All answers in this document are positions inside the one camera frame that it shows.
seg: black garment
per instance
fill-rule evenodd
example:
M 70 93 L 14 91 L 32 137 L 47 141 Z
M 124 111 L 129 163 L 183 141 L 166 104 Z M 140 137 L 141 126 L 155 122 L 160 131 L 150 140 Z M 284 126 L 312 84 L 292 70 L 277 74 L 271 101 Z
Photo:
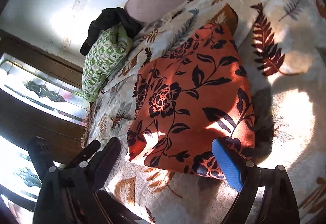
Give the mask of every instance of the black garment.
M 120 22 L 126 30 L 127 36 L 131 39 L 142 29 L 141 24 L 131 18 L 123 8 L 104 9 L 100 16 L 95 21 L 91 22 L 87 39 L 81 46 L 80 53 L 86 56 L 92 45 L 98 39 L 101 30 L 107 30 Z

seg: dark red fern leaf print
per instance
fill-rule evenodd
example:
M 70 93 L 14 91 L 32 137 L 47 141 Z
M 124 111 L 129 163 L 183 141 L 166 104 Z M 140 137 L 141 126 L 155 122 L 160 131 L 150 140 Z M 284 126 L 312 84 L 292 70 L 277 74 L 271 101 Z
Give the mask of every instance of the dark red fern leaf print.
M 278 44 L 274 42 L 274 32 L 271 28 L 271 23 L 268 22 L 263 13 L 263 5 L 259 3 L 250 7 L 257 10 L 259 14 L 253 29 L 256 43 L 252 44 L 252 47 L 257 49 L 254 53 L 259 57 L 255 59 L 255 62 L 262 64 L 257 69 L 263 70 L 261 73 L 263 76 L 271 76 L 276 72 L 287 76 L 297 75 L 297 73 L 289 74 L 280 70 L 285 54 L 281 55 L 282 49 L 278 48 Z

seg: green patterned pillow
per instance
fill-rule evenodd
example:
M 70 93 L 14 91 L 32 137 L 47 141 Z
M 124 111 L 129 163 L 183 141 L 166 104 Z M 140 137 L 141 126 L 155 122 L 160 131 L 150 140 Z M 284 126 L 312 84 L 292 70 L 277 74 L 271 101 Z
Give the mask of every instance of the green patterned pillow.
M 81 84 L 84 97 L 94 102 L 105 79 L 123 61 L 133 46 L 121 24 L 102 31 L 86 56 Z

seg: floral pillow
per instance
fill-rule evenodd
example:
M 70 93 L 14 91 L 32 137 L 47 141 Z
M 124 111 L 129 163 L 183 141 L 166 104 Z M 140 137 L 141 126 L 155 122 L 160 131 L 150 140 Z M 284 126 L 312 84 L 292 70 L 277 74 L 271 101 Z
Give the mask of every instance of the floral pillow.
M 121 24 L 102 31 L 86 56 L 81 84 L 84 97 L 94 102 L 105 79 L 128 55 L 133 46 Z
M 223 137 L 243 158 L 252 157 L 255 120 L 247 73 L 225 24 L 206 24 L 142 67 L 134 97 L 126 160 L 224 179 L 213 139 Z

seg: silver screw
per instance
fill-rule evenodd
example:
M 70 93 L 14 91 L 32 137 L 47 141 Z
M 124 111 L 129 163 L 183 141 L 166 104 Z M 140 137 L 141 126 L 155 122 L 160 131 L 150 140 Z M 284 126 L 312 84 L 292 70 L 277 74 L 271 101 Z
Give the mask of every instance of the silver screw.
M 251 160 L 246 161 L 246 166 L 247 167 L 253 167 L 255 164 Z
M 80 167 L 80 168 L 85 168 L 87 165 L 88 165 L 88 162 L 87 162 L 87 161 L 82 161 L 82 162 L 79 164 L 79 167 Z
M 284 168 L 283 165 L 278 165 L 278 169 L 279 169 L 279 170 L 285 170 L 285 168 Z
M 57 168 L 56 168 L 55 166 L 51 166 L 51 167 L 48 169 L 48 171 L 49 171 L 49 172 L 54 172 L 56 169 L 57 169 Z

